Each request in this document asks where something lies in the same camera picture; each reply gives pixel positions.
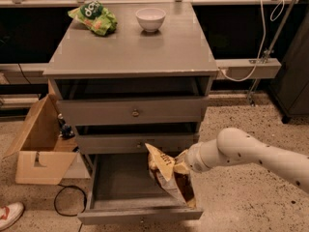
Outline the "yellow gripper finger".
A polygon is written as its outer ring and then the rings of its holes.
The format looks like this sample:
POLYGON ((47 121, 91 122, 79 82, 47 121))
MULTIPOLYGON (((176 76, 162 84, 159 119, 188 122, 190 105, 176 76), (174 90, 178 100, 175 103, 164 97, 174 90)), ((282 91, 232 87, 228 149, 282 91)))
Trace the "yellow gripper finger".
POLYGON ((175 157, 175 164, 174 164, 173 170, 176 173, 187 175, 190 172, 190 168, 185 163, 186 154, 187 154, 187 150, 184 150, 175 157))

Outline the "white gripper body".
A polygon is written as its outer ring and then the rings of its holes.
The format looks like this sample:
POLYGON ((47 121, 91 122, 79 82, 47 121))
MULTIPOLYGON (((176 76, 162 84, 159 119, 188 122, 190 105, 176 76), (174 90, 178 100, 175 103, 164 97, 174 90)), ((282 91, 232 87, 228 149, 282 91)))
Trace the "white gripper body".
POLYGON ((206 142, 193 144, 184 157, 184 162, 190 170, 202 173, 211 170, 207 153, 211 151, 212 145, 206 142))

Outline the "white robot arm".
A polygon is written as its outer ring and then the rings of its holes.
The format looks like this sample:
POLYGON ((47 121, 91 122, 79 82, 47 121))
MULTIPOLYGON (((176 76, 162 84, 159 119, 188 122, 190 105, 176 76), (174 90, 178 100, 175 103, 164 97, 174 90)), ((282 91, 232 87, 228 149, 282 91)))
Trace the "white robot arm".
POLYGON ((174 171, 203 173, 217 166, 256 163, 282 179, 309 192, 309 158, 270 146, 247 132, 227 128, 211 141, 198 142, 176 157, 174 171))

